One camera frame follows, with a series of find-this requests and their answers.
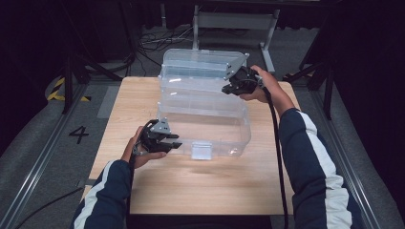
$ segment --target sleeve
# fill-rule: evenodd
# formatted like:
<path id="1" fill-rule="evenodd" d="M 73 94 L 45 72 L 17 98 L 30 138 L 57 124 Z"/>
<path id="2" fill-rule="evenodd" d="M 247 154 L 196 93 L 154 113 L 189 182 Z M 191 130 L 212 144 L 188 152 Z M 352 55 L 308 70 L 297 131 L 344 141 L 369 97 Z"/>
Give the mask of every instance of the sleeve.
<path id="1" fill-rule="evenodd" d="M 123 228 L 130 196 L 130 168 L 124 160 L 110 161 L 80 202 L 70 228 Z"/>
<path id="2" fill-rule="evenodd" d="M 310 118 L 296 109 L 285 111 L 279 134 L 296 228 L 362 228 L 358 205 Z"/>

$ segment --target transparent storage box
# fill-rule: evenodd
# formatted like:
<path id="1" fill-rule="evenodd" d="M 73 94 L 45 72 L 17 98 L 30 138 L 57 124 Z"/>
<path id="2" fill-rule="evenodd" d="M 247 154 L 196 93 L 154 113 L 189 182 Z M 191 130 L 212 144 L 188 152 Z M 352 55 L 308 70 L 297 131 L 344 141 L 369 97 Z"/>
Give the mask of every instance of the transparent storage box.
<path id="1" fill-rule="evenodd" d="M 245 102 L 221 91 L 225 59 L 239 52 L 169 50 L 160 73 L 158 118 L 167 117 L 182 145 L 170 154 L 194 159 L 240 156 L 250 140 Z"/>

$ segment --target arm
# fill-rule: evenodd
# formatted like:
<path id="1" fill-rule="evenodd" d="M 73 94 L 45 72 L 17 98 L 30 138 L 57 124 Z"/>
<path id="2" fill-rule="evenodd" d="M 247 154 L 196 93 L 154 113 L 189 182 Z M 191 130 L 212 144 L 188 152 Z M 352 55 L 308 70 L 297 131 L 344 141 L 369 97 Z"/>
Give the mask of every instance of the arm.
<path id="1" fill-rule="evenodd" d="M 310 118 L 294 108 L 277 80 L 257 66 L 253 70 L 263 78 L 280 119 L 283 160 L 294 191 L 292 204 L 296 228 L 358 228 L 361 213 L 344 180 L 318 136 Z M 241 94 L 245 100 L 265 102 L 265 93 Z"/>
<path id="2" fill-rule="evenodd" d="M 129 140 L 121 160 L 107 163 L 93 188 L 78 205 L 71 228 L 123 228 L 125 199 L 131 192 L 129 159 L 141 129 L 139 127 Z M 150 159 L 165 156 L 165 152 L 137 156 L 135 168 L 146 164 Z"/>

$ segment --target person's left hand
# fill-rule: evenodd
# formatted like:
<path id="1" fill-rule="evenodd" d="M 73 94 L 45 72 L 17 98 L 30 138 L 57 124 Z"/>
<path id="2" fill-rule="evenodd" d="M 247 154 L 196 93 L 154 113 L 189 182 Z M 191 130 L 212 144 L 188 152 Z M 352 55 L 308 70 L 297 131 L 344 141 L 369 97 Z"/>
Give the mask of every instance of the person's left hand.
<path id="1" fill-rule="evenodd" d="M 129 139 L 129 142 L 127 144 L 127 146 L 125 147 L 125 151 L 124 154 L 122 155 L 121 159 L 125 160 L 127 162 L 129 162 L 129 159 L 131 157 L 132 154 L 132 150 L 134 148 L 135 143 L 137 142 L 138 136 L 140 135 L 140 132 L 142 131 L 141 126 L 138 127 L 137 132 L 135 133 L 135 135 L 133 137 L 131 137 Z M 146 164 L 149 160 L 151 159 L 160 159 L 160 158 L 164 158 L 167 155 L 167 153 L 165 152 L 157 152 L 157 153 L 151 153 L 151 154 L 146 154 L 143 156 L 137 156 L 135 159 L 135 166 L 134 168 L 139 168 L 140 166 Z"/>

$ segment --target wooden table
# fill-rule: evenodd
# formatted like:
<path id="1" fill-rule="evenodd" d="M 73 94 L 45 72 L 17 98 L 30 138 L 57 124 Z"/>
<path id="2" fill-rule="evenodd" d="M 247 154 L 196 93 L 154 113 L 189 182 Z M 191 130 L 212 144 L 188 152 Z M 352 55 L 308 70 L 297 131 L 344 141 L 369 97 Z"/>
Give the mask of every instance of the wooden table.
<path id="1" fill-rule="evenodd" d="M 288 83 L 283 89 L 298 107 Z M 156 118 L 160 83 L 155 77 L 127 77 L 100 143 L 90 179 L 96 179 L 109 160 L 121 157 L 138 126 Z M 193 160 L 168 154 L 136 169 L 131 214 L 282 215 L 277 156 L 270 110 L 258 101 L 246 102 L 251 140 L 239 157 Z M 285 171 L 288 210 L 292 214 Z"/>

